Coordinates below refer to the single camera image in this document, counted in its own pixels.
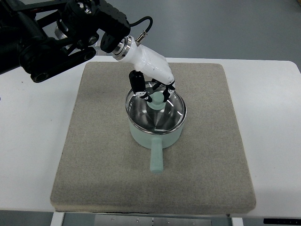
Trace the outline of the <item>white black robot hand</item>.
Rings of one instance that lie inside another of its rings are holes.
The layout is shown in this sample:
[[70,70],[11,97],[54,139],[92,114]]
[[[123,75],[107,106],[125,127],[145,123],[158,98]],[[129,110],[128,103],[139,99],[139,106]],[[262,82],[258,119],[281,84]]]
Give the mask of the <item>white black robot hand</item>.
[[132,36],[125,37],[112,53],[117,61],[131,63],[135,71],[152,78],[152,81],[156,83],[154,90],[164,85],[166,87],[163,91],[164,103],[174,93],[174,76],[164,56],[138,44]]

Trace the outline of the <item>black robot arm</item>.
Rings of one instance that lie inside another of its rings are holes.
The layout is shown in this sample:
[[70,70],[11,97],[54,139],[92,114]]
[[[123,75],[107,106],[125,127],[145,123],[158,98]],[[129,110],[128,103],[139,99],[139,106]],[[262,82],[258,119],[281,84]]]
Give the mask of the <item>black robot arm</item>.
[[104,0],[3,0],[0,71],[21,67],[35,83],[43,82],[93,58],[99,39],[111,53],[130,31],[126,15]]

